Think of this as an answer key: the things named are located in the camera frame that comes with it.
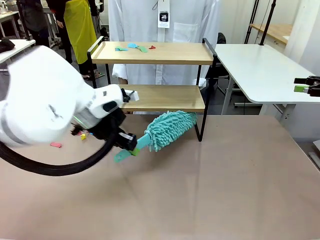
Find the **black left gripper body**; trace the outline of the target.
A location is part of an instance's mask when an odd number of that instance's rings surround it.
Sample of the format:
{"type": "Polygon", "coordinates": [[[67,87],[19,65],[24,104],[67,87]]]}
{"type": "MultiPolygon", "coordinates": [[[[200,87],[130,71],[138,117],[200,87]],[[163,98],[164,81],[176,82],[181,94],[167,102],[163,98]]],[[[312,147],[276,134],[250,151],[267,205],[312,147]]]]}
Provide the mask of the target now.
{"type": "Polygon", "coordinates": [[[126,115],[121,109],[116,109],[104,117],[96,126],[89,129],[89,132],[98,140],[111,142],[113,146],[133,151],[137,145],[137,136],[133,133],[126,133],[120,128],[126,115]]]}

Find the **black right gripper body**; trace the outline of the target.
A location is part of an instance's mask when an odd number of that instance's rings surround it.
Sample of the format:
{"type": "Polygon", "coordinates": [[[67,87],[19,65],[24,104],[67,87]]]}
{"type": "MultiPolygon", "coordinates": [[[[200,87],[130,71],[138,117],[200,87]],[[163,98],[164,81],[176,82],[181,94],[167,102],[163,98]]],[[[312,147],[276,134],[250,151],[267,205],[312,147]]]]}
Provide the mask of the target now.
{"type": "Polygon", "coordinates": [[[309,85],[306,93],[311,97],[320,97],[320,77],[309,76],[307,78],[307,85],[309,85]]]}

